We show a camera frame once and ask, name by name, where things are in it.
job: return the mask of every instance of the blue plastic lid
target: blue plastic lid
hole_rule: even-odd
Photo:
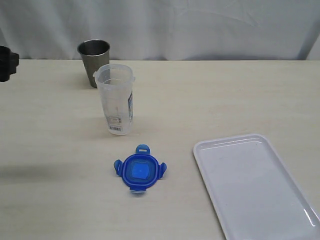
[[[150,148],[140,144],[135,149],[135,154],[129,156],[124,162],[114,162],[116,174],[122,177],[123,182],[133,192],[143,193],[164,175],[167,165],[159,165],[157,159],[150,155]]]

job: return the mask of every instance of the stainless steel cup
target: stainless steel cup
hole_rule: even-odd
[[[79,44],[77,50],[82,57],[90,85],[93,88],[97,88],[94,72],[96,72],[101,66],[109,64],[109,43],[97,39],[87,40]]]

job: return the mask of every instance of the clear plastic container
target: clear plastic container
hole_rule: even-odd
[[[133,122],[132,86],[135,81],[131,68],[122,64],[107,64],[93,76],[109,132],[121,136],[128,134]]]

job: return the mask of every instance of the table surface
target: table surface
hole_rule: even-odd
[[[0,84],[0,238],[223,240],[193,156],[259,133],[320,211],[319,61],[117,61],[130,66],[132,132],[111,135],[79,60],[22,60]],[[163,180],[130,194],[113,163],[145,143]]]

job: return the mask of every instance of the white tray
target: white tray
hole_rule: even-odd
[[[269,141],[202,141],[193,153],[227,240],[320,240],[320,220]]]

